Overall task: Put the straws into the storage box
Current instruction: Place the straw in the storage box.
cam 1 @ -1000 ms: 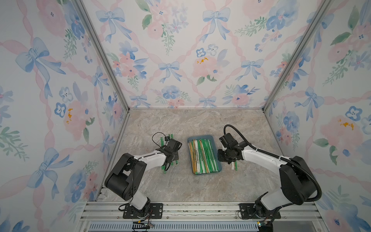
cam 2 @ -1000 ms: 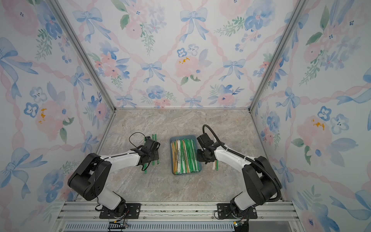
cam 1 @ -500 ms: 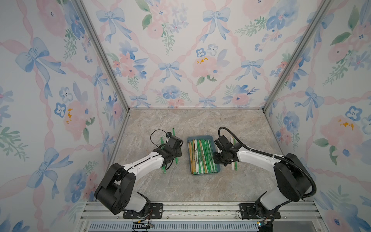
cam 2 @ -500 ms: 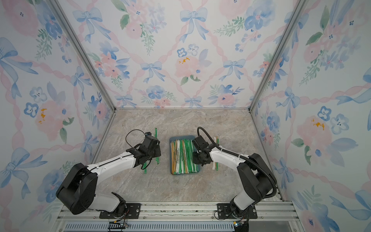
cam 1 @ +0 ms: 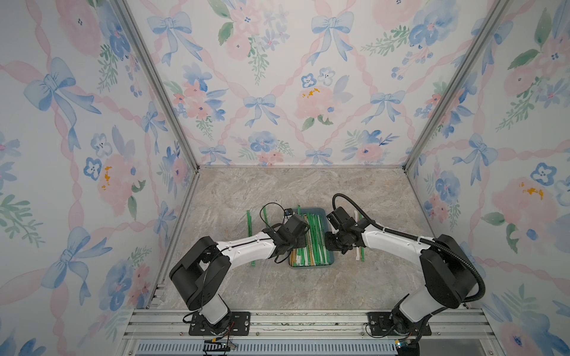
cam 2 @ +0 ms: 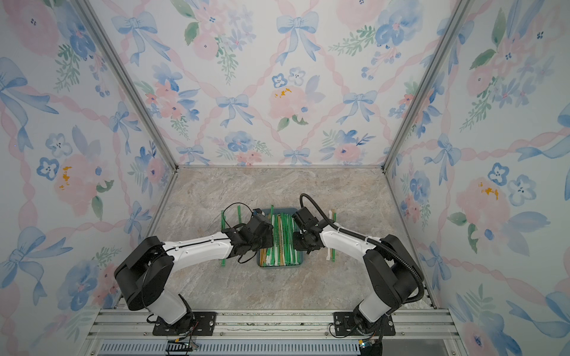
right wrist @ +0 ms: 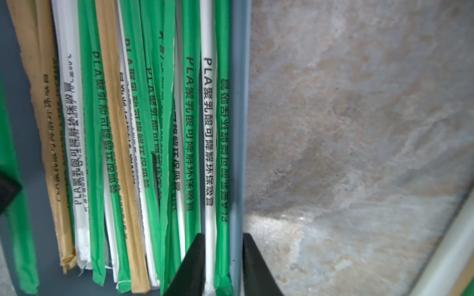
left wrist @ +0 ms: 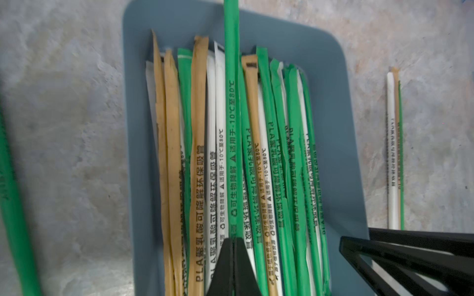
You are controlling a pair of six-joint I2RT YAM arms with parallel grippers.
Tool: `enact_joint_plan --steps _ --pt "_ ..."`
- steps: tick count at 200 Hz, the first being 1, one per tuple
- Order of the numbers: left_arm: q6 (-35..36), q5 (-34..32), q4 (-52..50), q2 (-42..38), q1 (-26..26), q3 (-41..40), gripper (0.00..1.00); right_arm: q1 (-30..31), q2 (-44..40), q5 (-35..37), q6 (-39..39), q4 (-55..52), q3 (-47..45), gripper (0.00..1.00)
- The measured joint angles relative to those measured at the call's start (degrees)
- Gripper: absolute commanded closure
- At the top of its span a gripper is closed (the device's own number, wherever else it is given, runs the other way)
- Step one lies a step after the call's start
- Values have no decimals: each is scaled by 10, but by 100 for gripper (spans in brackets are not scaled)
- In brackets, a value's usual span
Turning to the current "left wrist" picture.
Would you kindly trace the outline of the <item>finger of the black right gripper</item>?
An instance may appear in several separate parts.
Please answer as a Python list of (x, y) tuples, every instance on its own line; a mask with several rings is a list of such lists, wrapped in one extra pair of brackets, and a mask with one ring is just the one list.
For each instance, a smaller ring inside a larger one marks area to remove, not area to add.
[(378, 296), (397, 292), (364, 260), (374, 261), (414, 296), (471, 296), (474, 257), (343, 236), (341, 255)]
[(378, 242), (438, 250), (462, 257), (474, 256), (473, 234), (370, 228), (369, 236), (371, 240)]

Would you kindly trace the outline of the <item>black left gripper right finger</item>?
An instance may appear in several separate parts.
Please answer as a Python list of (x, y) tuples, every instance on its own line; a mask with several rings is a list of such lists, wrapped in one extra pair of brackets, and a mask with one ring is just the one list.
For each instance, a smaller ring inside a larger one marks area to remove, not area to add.
[(234, 287), (236, 296), (261, 296), (243, 238), (234, 240)]

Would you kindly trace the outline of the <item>brown paper straw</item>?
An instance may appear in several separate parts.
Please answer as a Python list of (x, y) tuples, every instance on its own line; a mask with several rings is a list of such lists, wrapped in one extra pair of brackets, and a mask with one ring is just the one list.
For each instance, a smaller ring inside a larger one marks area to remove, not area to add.
[(208, 37), (195, 37), (191, 65), (191, 211), (190, 211), (190, 277), (188, 294), (204, 295), (205, 255), (205, 130), (206, 72)]

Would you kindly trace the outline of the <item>thin white straw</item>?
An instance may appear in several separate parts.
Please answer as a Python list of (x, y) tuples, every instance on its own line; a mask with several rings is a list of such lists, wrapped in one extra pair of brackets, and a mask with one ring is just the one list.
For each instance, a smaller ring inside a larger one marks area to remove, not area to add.
[(156, 84), (154, 79), (154, 64), (150, 61), (146, 61), (146, 83), (148, 90), (149, 108), (151, 113), (151, 125), (153, 129), (154, 145), (157, 148), (158, 136), (157, 136), (157, 125), (156, 125)]

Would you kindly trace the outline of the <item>thick white straw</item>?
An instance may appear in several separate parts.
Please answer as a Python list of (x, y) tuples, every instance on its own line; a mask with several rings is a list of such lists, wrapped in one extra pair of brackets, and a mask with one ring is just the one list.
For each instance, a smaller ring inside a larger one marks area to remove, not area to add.
[(217, 264), (217, 185), (216, 185), (216, 60), (207, 54), (206, 99), (206, 285), (208, 292)]

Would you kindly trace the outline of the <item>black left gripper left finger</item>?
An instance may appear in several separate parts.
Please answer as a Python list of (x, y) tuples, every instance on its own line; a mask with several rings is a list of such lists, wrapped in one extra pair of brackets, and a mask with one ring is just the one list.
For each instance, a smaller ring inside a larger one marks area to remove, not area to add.
[(224, 240), (207, 296), (232, 296), (234, 293), (234, 240)]

